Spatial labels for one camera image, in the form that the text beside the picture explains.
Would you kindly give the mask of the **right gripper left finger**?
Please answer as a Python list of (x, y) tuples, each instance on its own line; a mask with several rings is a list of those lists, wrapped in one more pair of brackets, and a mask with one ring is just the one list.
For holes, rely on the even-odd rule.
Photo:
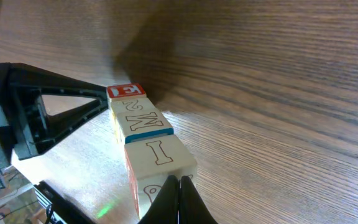
[(138, 224), (177, 224), (180, 183), (169, 175), (148, 212)]

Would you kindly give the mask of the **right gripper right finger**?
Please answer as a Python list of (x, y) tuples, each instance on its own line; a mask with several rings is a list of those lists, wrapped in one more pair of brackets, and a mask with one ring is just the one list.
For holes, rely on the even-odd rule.
[(188, 176), (180, 180), (178, 208), (179, 224), (218, 224)]

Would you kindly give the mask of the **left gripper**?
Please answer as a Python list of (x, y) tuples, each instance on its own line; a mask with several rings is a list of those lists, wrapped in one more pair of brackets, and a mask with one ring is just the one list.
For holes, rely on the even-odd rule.
[(0, 63), (0, 189), (12, 151), (45, 154), (108, 108), (103, 86), (23, 63)]

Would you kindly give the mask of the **green label wooden block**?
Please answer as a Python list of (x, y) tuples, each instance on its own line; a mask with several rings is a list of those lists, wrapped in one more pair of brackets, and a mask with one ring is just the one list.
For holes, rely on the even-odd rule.
[(174, 134), (126, 144), (124, 152), (139, 218), (147, 213), (169, 175), (197, 180), (197, 161)]

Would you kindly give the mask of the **red label wooden block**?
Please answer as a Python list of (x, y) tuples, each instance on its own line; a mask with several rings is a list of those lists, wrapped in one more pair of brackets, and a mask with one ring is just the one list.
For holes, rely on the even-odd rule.
[(110, 102), (145, 98), (147, 96), (138, 83), (108, 86), (106, 94)]

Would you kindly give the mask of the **yellow letter wooden block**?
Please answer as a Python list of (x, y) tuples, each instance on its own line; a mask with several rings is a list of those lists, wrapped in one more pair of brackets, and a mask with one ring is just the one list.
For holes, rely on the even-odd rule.
[(121, 128), (117, 121), (117, 115), (120, 113), (143, 111), (154, 109), (154, 104), (148, 98), (133, 98), (129, 100), (112, 101), (109, 104), (110, 117), (115, 129), (115, 135), (118, 141), (121, 140)]

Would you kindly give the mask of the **blue label wooden block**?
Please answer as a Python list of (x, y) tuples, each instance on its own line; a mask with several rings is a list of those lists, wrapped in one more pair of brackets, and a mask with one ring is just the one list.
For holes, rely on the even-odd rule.
[(172, 125), (157, 109), (119, 113), (116, 121), (126, 144), (174, 134)]

